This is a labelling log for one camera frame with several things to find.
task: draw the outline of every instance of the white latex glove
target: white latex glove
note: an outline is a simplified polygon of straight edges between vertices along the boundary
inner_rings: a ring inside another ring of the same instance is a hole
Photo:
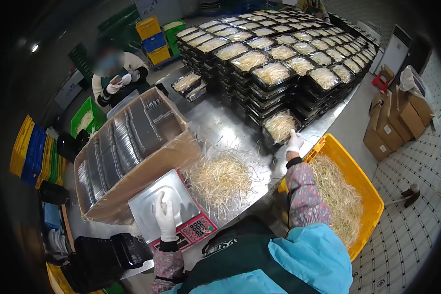
[[[128,85],[132,81],[132,75],[130,73],[125,74],[118,82],[119,85]]]
[[[116,94],[121,88],[123,87],[123,85],[113,85],[113,84],[109,84],[106,87],[106,91],[108,91],[108,93],[110,93],[111,95]]]
[[[171,242],[178,240],[176,235],[175,217],[173,215],[173,203],[168,200],[162,203],[165,192],[161,191],[157,196],[157,203],[155,205],[155,219],[160,227],[160,238],[164,242]]]
[[[131,72],[132,82],[136,82],[141,77],[141,73],[139,71]]]
[[[301,134],[296,133],[295,130],[291,130],[291,138],[289,139],[289,142],[287,143],[287,149],[286,152],[297,152],[299,153],[300,148],[304,145],[304,138]]]

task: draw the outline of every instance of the worker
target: worker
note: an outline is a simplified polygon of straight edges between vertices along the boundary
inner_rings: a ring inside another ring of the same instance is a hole
[[[296,7],[302,12],[323,19],[326,22],[330,22],[327,11],[325,10],[325,5],[323,5],[322,0],[298,0]]]
[[[148,67],[138,56],[118,49],[111,39],[97,40],[91,59],[93,94],[101,107],[115,107],[132,91],[141,94],[150,88]],[[119,76],[119,81],[110,83]]]
[[[286,184],[293,228],[277,238],[256,216],[248,216],[209,240],[204,255],[183,274],[173,205],[158,196],[155,217],[160,247],[154,255],[151,293],[347,294],[353,281],[349,254],[330,225],[309,165],[299,157],[304,139],[291,131]]]

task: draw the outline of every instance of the scale weighing platform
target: scale weighing platform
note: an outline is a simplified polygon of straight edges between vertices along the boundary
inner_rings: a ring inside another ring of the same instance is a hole
[[[153,249],[160,246],[161,232],[155,219],[155,205],[161,191],[165,193],[162,202],[171,200],[173,203],[178,249],[183,251],[217,230],[191,197],[179,171],[172,169],[128,202],[145,242]]]

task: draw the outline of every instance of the yellow plastic crate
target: yellow plastic crate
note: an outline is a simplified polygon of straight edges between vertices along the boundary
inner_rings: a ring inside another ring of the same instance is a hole
[[[162,32],[160,30],[159,20],[155,15],[136,23],[135,29],[139,33],[139,36],[141,36],[142,40]]]
[[[303,158],[303,161],[311,162],[319,153],[328,156],[335,162],[340,168],[345,181],[355,187],[363,197],[363,214],[361,215],[359,237],[353,246],[348,249],[349,257],[353,261],[365,246],[372,231],[376,228],[380,215],[384,210],[384,203],[363,170],[331,134],[326,133],[323,135],[306,157]],[[285,179],[282,179],[278,191],[280,193],[289,192]]]
[[[168,45],[155,49],[154,51],[148,54],[148,57],[152,61],[153,65],[170,58],[170,51],[168,51]]]

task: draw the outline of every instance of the blue plastic crate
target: blue plastic crate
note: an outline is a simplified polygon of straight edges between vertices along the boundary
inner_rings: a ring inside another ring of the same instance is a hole
[[[142,46],[145,48],[145,50],[147,50],[148,53],[162,47],[165,46],[166,42],[165,42],[165,38],[163,35],[163,32],[159,32],[156,35],[153,35],[150,38],[145,39],[144,41],[142,41]]]

